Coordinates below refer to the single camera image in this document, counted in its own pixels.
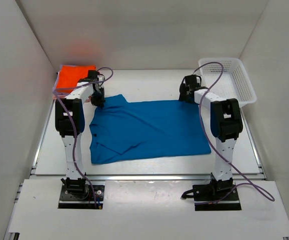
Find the blue t shirt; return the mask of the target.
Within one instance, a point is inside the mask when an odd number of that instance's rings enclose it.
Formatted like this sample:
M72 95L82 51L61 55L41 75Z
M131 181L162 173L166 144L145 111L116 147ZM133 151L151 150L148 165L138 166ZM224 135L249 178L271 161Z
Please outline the blue t shirt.
M95 109L89 129L95 165L211 153L195 103L128 102L119 94Z

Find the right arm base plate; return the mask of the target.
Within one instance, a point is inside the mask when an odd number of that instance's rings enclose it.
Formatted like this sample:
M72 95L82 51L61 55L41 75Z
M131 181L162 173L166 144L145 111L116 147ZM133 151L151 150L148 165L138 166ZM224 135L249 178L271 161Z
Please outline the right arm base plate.
M181 199L193 199L194 210L198 211L241 211L238 191L235 189L216 191L211 183L194 184L192 189L182 193Z

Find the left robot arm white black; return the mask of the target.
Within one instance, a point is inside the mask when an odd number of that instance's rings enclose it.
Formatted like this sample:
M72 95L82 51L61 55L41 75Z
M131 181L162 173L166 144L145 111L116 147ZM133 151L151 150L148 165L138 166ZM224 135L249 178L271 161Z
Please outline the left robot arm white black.
M66 177L64 192L76 201L96 200L92 182L83 167L81 138L85 130L83 105L89 101L102 108L105 103L103 84L106 77L94 66L63 66L52 93L55 97L55 129L65 149Z

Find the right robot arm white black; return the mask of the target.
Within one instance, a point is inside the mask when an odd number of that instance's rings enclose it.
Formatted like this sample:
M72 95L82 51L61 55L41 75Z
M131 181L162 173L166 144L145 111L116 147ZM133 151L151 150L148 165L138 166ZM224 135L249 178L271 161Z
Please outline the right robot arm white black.
M181 102L196 103L210 113L210 131L215 138L215 163L208 184L195 185L182 194L183 199L204 197L221 200L234 187L231 163L234 147L243 130L239 102L224 98L202 86L202 78L191 74L183 78L179 87Z

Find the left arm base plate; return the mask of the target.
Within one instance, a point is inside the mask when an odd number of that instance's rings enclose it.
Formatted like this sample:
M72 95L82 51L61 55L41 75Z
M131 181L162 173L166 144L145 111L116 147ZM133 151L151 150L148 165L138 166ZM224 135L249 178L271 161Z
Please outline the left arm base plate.
M93 185L95 197L91 187L86 193L73 193L63 184L61 187L58 208L59 209L81 209L102 210L104 205L105 185Z

